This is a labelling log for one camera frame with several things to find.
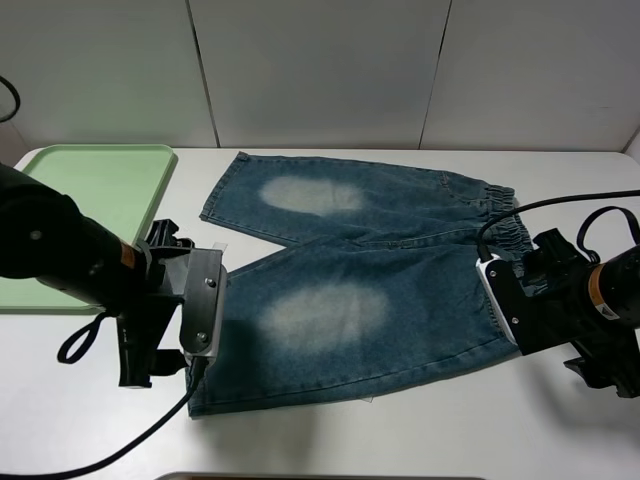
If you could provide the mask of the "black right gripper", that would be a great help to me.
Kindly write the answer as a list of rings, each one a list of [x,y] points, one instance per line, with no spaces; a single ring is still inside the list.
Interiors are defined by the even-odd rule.
[[[590,388],[613,386],[621,398],[639,396],[639,247],[601,262],[552,229],[534,238],[524,258],[524,284],[572,325],[566,344],[578,356],[564,362]]]

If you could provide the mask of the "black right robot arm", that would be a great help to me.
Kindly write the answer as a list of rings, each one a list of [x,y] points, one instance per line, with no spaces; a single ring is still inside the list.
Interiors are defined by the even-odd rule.
[[[523,283],[534,288],[515,337],[529,355],[570,344],[564,366],[590,388],[613,386],[621,398],[639,396],[639,247],[602,263],[552,229],[534,238],[523,259]]]

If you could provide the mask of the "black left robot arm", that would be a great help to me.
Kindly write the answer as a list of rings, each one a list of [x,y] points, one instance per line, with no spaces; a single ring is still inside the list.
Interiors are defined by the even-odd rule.
[[[163,290],[166,268],[146,245],[134,247],[84,216],[73,199],[8,166],[1,168],[1,275],[39,283],[100,308],[63,342],[57,360],[78,362],[101,323],[117,323],[119,384],[149,388],[188,364],[159,343],[178,295]]]

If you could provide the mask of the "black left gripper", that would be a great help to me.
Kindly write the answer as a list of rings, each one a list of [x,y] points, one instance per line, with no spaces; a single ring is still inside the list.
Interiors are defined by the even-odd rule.
[[[156,220],[138,243],[147,261],[145,283],[116,317],[121,387],[149,388],[153,376],[171,376],[187,366],[180,350],[159,347],[175,310],[184,303],[170,283],[165,262],[185,260],[194,247],[192,240],[176,236],[178,230],[169,219]]]

